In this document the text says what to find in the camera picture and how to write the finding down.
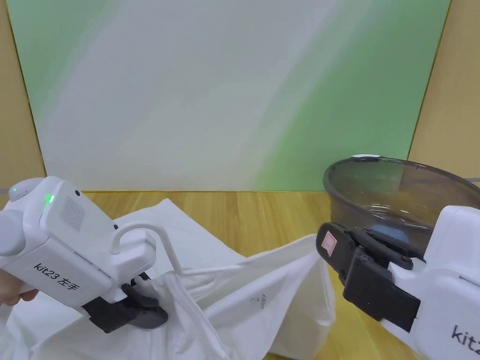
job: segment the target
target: red sticker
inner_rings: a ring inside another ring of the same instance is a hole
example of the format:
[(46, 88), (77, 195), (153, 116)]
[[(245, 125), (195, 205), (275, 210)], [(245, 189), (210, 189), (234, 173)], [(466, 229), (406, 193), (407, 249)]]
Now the red sticker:
[(336, 239), (333, 237), (333, 235), (330, 233), (330, 231), (327, 231), (327, 234), (325, 235), (324, 241), (322, 242), (322, 247), (327, 250), (328, 256), (332, 256), (333, 249), (335, 248), (336, 245)]

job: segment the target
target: finger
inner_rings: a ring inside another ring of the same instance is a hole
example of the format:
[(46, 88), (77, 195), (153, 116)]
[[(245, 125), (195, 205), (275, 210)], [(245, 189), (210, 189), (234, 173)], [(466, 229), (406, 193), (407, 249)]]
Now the finger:
[(19, 301), (20, 301), (20, 298), (17, 296), (17, 297), (6, 299), (3, 303), (8, 306), (13, 306), (18, 304)]
[(29, 290), (27, 292), (24, 292), (23, 294), (20, 294), (20, 297), (22, 298), (23, 301), (32, 301), (35, 299), (35, 296), (37, 296), (38, 290)]

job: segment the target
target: beige wall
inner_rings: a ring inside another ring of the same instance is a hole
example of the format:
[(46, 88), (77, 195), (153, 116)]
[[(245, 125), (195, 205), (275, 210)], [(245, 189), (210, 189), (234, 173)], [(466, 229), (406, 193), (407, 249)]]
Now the beige wall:
[(452, 0), (409, 160), (480, 178), (480, 0)]
[[(43, 176), (45, 170), (7, 8), (0, 0), (0, 193), (18, 181)], [(0, 206), (5, 202), (6, 196), (0, 194)]]

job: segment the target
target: speaker grille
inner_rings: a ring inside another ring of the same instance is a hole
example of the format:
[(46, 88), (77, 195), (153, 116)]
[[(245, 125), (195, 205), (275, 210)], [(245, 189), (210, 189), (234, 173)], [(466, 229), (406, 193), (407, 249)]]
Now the speaker grille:
[(84, 222), (85, 210), (67, 196), (63, 203), (62, 210), (59, 213), (59, 218), (74, 228), (77, 232), (80, 232), (82, 223)]

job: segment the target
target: dark transparent bowl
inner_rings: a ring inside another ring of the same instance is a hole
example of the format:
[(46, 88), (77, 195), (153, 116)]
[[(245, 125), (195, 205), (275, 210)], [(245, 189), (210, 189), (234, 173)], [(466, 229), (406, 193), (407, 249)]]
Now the dark transparent bowl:
[(480, 209), (480, 188), (449, 172), (386, 157), (351, 157), (331, 165), (323, 184), (331, 219), (371, 228), (425, 253), (447, 205)]

